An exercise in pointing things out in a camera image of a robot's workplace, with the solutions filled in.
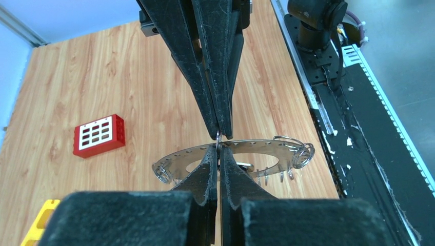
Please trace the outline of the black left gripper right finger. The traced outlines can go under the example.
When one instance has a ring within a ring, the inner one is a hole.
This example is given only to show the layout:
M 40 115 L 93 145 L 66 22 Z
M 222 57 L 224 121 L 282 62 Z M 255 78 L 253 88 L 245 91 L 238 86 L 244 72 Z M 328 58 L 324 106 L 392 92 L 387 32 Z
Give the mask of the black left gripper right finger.
M 279 199 L 220 149 L 223 245 L 393 245 L 375 209 L 361 199 Z

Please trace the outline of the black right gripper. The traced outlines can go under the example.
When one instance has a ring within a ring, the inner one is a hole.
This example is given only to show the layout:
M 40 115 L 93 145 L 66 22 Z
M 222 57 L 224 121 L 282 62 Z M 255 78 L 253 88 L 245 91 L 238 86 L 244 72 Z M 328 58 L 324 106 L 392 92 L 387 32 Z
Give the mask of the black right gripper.
M 232 96 L 252 1 L 137 3 L 141 31 L 146 37 L 161 35 L 191 88 L 210 137 L 219 132 L 232 139 Z

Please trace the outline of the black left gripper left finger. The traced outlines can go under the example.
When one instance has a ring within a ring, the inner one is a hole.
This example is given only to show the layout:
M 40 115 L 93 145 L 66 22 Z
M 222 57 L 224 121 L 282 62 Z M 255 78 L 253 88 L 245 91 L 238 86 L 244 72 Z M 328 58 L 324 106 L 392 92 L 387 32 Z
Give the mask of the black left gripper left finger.
M 81 191 L 53 212 L 40 245 L 212 245 L 218 151 L 169 191 Z

